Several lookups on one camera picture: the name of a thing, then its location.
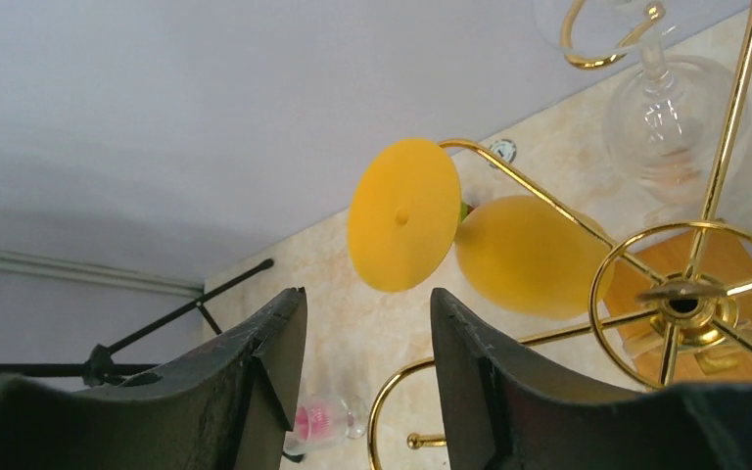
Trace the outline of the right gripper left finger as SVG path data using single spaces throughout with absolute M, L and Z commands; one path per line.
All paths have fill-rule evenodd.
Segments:
M 276 469 L 295 424 L 304 288 L 118 385 L 0 375 L 0 469 Z

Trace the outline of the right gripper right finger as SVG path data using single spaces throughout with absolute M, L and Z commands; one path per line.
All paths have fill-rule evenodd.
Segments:
M 521 345 L 444 288 L 430 318 L 454 469 L 752 469 L 752 383 L 638 393 Z

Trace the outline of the pink wine glass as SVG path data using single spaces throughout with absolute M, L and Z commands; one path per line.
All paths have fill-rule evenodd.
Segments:
M 332 413 L 326 405 L 300 405 L 293 432 L 303 442 L 318 442 L 331 436 L 332 427 Z

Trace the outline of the clear wine glass front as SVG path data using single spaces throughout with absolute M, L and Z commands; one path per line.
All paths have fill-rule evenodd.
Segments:
M 283 451 L 302 457 L 361 438 L 366 432 L 367 404 L 356 396 L 299 396 L 293 429 L 285 436 Z

